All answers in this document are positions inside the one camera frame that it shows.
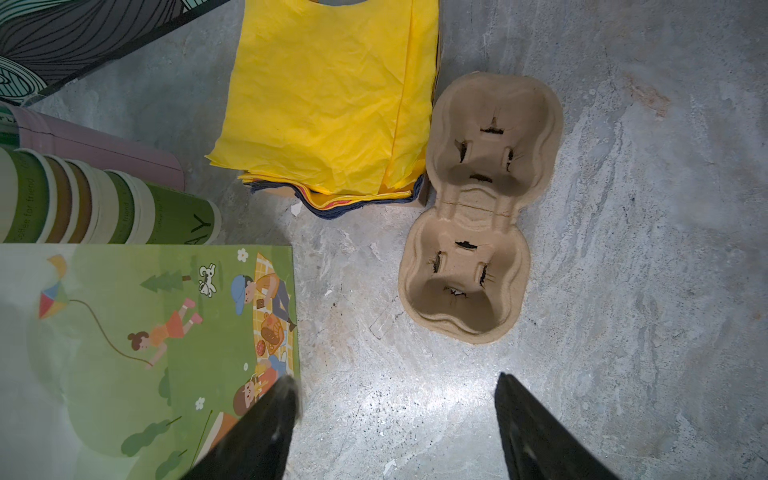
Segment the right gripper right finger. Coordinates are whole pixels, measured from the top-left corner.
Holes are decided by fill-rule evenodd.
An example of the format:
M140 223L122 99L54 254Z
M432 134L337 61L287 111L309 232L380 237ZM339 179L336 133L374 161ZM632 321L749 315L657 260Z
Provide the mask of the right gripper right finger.
M504 460L511 479L615 479L513 375L494 392Z

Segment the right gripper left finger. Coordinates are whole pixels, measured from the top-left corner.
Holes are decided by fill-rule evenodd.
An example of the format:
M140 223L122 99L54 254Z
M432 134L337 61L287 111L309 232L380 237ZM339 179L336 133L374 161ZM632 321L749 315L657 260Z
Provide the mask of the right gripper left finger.
M184 477L281 480L300 416L299 394L299 385L293 377L279 378Z

